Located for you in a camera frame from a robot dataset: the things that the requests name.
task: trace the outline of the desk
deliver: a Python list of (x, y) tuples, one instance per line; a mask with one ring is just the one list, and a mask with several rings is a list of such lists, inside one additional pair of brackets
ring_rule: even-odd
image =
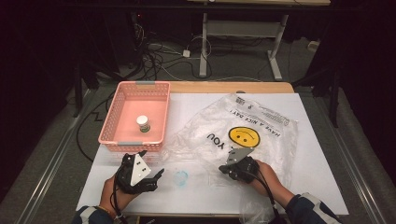
[[(295, 193), (308, 191), (323, 200), (335, 214), (347, 215), (344, 200), (315, 137), (300, 97), (290, 90), (290, 85), (287, 83), (173, 82), (165, 141), (191, 119), (193, 116), (191, 111), (197, 112), (226, 94), (208, 92), (265, 92), (244, 93), (241, 96), (267, 105), (299, 122), (298, 146), (291, 174), (291, 191)], [(178, 93), (181, 91), (200, 91), (207, 94)], [(188, 100), (192, 94), (195, 94), (194, 101)], [(122, 153), (110, 153), (106, 147), (99, 146), (77, 209), (82, 205), (99, 203), (103, 181), (116, 172), (120, 166), (121, 157)], [(201, 172), (204, 169), (200, 169), (200, 166), (201, 164), (197, 162), (165, 163), (163, 165), (165, 172), (158, 181), (159, 187), (154, 192), (144, 193), (136, 198), (124, 210), (124, 213), (139, 216), (238, 217), (241, 195), (251, 195), (256, 192), (250, 188), (241, 188), (235, 181), (227, 187), (202, 186), (205, 177)], [(172, 173), (180, 167), (189, 170), (192, 188), (176, 189), (172, 186)], [(151, 168), (155, 174), (157, 169), (162, 167)]]
[[(190, 0), (193, 2), (203, 2), (207, 5), (206, 0)], [(328, 6), (330, 0), (216, 0), (216, 3), (244, 3), (244, 4), (258, 4), (258, 5), (283, 5), (283, 6)], [(283, 32), (286, 28), (288, 15), (283, 15), (280, 22), (259, 22), (259, 21), (210, 21), (207, 18), (207, 13), (203, 17), (203, 31), (202, 31), (202, 48), (200, 61), (200, 77), (206, 77), (206, 63), (207, 63), (207, 47), (206, 43), (208, 35), (232, 35), (232, 36), (254, 36), (254, 37), (274, 37), (274, 47), (267, 51), (269, 64), (276, 81), (282, 80), (279, 66), (276, 62), (276, 54), (282, 40)]]

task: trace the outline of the gray floor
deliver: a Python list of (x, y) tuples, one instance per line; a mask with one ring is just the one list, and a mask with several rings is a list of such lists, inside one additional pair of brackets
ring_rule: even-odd
[[(244, 43), (253, 43), (253, 40), (249, 39)], [(282, 43), (276, 58), (284, 81), (291, 82), (304, 76), (314, 56), (313, 52), (306, 49), (307, 44), (308, 41), (305, 39), (295, 41), (292, 45)], [(164, 45), (170, 49), (163, 50), (183, 50), (172, 43)], [(255, 47), (234, 44), (234, 49), (230, 52), (231, 47), (227, 42), (213, 44), (212, 54), (208, 59), (212, 69), (209, 80), (274, 81), (264, 53), (271, 46), (272, 41), (264, 39)], [(162, 56), (167, 61), (177, 57), (168, 53), (162, 53)], [(191, 57), (198, 56), (199, 54), (194, 53)], [(185, 61), (193, 65), (194, 74), (198, 75), (198, 61)], [(127, 73), (128, 69), (124, 68), (123, 72)], [(158, 74), (158, 79), (198, 80), (192, 76), (189, 63), (175, 64), (166, 68), (166, 72), (162, 70)], [(82, 116), (78, 118), (73, 118), (75, 106), (73, 94), (70, 95), (70, 104), (48, 127), (14, 186), (1, 203), (0, 223), (15, 223), (17, 220), (19, 223), (70, 222), (92, 165), (78, 150), (77, 126), (89, 111), (115, 90), (116, 86), (116, 83), (101, 78), (99, 90), (87, 91)], [(313, 97), (310, 88), (307, 87), (296, 88), (295, 91), (301, 95), (350, 213), (341, 219), (345, 223), (392, 223), (396, 219), (394, 185), (371, 149), (342, 90), (337, 112), (338, 129), (334, 129), (326, 116), (326, 97)], [(99, 112), (98, 119), (106, 117), (103, 106), (95, 111)], [(92, 158), (99, 146), (97, 136), (102, 124), (90, 116), (79, 132), (81, 146)]]

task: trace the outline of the sleeve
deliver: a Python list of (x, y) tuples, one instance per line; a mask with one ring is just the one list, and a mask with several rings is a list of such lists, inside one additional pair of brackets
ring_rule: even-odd
[(342, 223), (325, 203), (309, 193), (295, 195), (286, 206), (286, 213), (292, 224)]
[(112, 224), (113, 219), (102, 209), (83, 206), (73, 217), (72, 224)]

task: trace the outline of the clear plastic bag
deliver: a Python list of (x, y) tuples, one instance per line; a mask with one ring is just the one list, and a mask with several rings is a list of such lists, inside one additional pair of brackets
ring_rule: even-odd
[[(226, 162), (232, 148), (241, 147), (229, 136), (231, 129), (239, 127), (257, 132), (260, 140), (249, 156), (271, 165), (280, 182), (288, 187), (297, 144), (297, 121), (245, 99), (243, 94), (228, 94), (199, 111), (182, 130), (164, 144), (163, 160), (198, 161), (208, 171), (210, 185), (229, 185), (231, 178), (222, 174), (219, 166)], [(252, 201), (242, 198), (241, 217), (247, 216), (248, 207), (251, 205)], [(257, 215), (262, 216), (262, 220), (267, 219), (266, 212), (258, 209)]]

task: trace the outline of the small jar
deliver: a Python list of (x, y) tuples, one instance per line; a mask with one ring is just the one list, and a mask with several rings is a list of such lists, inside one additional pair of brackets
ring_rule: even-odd
[(140, 127), (140, 132), (146, 133), (149, 131), (149, 119), (147, 116), (142, 115), (137, 117), (136, 123)]

